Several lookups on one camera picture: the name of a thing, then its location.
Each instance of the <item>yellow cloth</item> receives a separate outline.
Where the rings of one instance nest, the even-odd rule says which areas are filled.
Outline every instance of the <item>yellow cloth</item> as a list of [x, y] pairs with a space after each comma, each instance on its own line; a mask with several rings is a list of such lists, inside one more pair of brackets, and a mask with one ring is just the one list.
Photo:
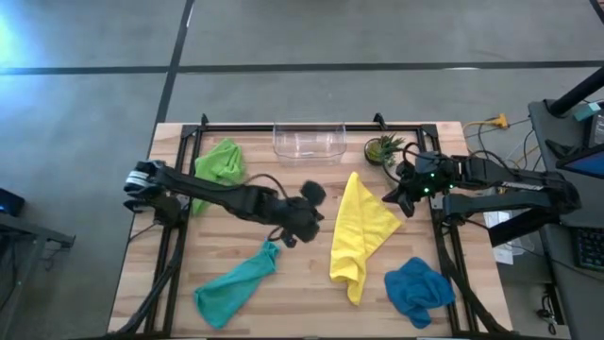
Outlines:
[[401, 225], [353, 172], [340, 204], [331, 245], [332, 281], [348, 284], [350, 302], [359, 305], [367, 277], [366, 261]]

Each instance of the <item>keyboard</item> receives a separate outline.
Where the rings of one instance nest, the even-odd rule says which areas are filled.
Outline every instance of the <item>keyboard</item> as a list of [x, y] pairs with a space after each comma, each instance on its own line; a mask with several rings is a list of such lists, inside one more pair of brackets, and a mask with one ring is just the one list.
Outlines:
[[571, 228], [578, 267], [604, 272], [604, 229]]

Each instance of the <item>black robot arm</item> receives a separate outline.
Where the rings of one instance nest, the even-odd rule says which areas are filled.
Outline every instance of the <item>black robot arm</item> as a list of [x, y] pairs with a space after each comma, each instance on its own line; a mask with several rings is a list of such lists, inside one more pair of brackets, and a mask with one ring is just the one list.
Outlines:
[[150, 206], [161, 224], [174, 225], [183, 214], [180, 201], [174, 195], [167, 195], [170, 191], [220, 205], [243, 220], [282, 227], [280, 238], [287, 247], [295, 246], [292, 235], [303, 242], [314, 239], [319, 230], [318, 222], [324, 218], [315, 207], [326, 195], [321, 185], [307, 181], [301, 189], [303, 197], [280, 199], [272, 188], [221, 185], [178, 173], [163, 161], [139, 161], [126, 179], [124, 190], [134, 198], [125, 203], [130, 210]]
[[[550, 213], [570, 213], [580, 207], [579, 194], [559, 173], [511, 169], [476, 156], [447, 157], [430, 151], [417, 156], [416, 164], [404, 160], [396, 167], [400, 181], [382, 199], [397, 203], [408, 217], [423, 197], [443, 194], [448, 222], [461, 222], [472, 213], [536, 208]], [[452, 188], [483, 190], [492, 187], [520, 189], [503, 195], [451, 194]]]

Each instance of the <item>clear plastic container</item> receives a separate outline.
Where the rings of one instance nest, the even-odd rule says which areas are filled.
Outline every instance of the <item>clear plastic container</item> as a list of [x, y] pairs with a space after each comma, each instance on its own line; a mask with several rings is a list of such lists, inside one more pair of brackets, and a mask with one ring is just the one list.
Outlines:
[[346, 151], [344, 123], [275, 123], [273, 149], [282, 165], [339, 164]]

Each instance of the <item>wooden table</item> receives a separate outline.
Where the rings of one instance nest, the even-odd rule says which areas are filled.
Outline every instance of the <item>wooden table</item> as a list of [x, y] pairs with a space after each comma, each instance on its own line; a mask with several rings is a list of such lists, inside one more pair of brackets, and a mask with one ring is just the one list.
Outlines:
[[[467, 154], [459, 122], [438, 122], [441, 148], [445, 154]], [[150, 159], [160, 159], [174, 166], [181, 124], [158, 125]], [[269, 173], [285, 186], [289, 195], [297, 195], [302, 179], [321, 183], [327, 198], [319, 212], [326, 219], [321, 231], [309, 244], [298, 243], [293, 249], [282, 247], [277, 272], [267, 277], [256, 294], [241, 308], [223, 330], [214, 330], [197, 312], [193, 290], [205, 282], [230, 271], [253, 256], [270, 227], [239, 220], [223, 208], [211, 206], [189, 222], [187, 243], [178, 288], [173, 336], [186, 337], [394, 337], [450, 335], [445, 308], [430, 310], [432, 324], [417, 330], [409, 319], [399, 314], [386, 296], [384, 274], [396, 270], [410, 257], [424, 259], [434, 270], [439, 263], [429, 217], [428, 204], [416, 205], [413, 218], [400, 209], [388, 209], [401, 221], [400, 227], [367, 263], [368, 276], [360, 306], [346, 297], [344, 283], [329, 279], [329, 259], [338, 208], [350, 173], [359, 173], [361, 181], [377, 197], [391, 190], [393, 184], [382, 169], [369, 165], [363, 157], [365, 142], [379, 132], [348, 132], [347, 149], [342, 163], [334, 166], [283, 167], [273, 151], [270, 132], [205, 132], [201, 153], [212, 149], [223, 138], [231, 138], [243, 149], [248, 176]], [[415, 140], [411, 133], [399, 132], [406, 142]], [[274, 187], [259, 178], [255, 184]], [[152, 214], [140, 214], [134, 220], [135, 233], [151, 224]], [[461, 242], [470, 284], [486, 308], [504, 327], [511, 329], [508, 308], [497, 273], [488, 233], [473, 225], [461, 228]], [[142, 234], [129, 245], [124, 268], [111, 314], [109, 331], [126, 323], [147, 295], [155, 270], [159, 236], [157, 227]], [[457, 305], [464, 319], [461, 294]], [[163, 319], [160, 300], [158, 320]]]

